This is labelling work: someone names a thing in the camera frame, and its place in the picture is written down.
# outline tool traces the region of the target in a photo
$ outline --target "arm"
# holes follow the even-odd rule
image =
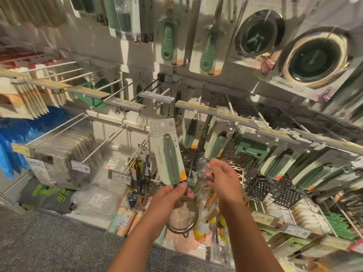
[[[244,204],[235,170],[221,160],[211,160],[207,167],[214,174],[206,173],[207,177],[214,177],[214,182],[208,182],[208,185],[219,198],[219,207],[228,227],[236,271],[283,272]]]
[[[168,185],[157,191],[148,210],[126,239],[108,272],[145,271],[152,244],[170,218],[174,204],[184,194],[194,197],[185,182],[175,189],[173,185]]]

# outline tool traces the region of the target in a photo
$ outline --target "terrazzo floor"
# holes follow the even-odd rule
[[[106,271],[123,238],[68,219],[0,207],[0,271]],[[146,271],[231,271],[154,246]]]

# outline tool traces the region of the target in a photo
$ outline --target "person's left hand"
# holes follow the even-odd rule
[[[175,189],[173,185],[164,186],[153,196],[149,208],[138,223],[150,231],[152,242],[160,236],[164,225],[171,216],[175,203],[183,195],[191,199],[194,198],[194,194],[191,193],[186,182],[180,183]]]

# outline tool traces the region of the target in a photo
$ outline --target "person's right hand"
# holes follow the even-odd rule
[[[241,184],[236,171],[222,160],[212,159],[206,167],[213,171],[206,173],[206,177],[214,179],[207,181],[208,185],[217,193],[221,212],[230,204],[243,204]]]

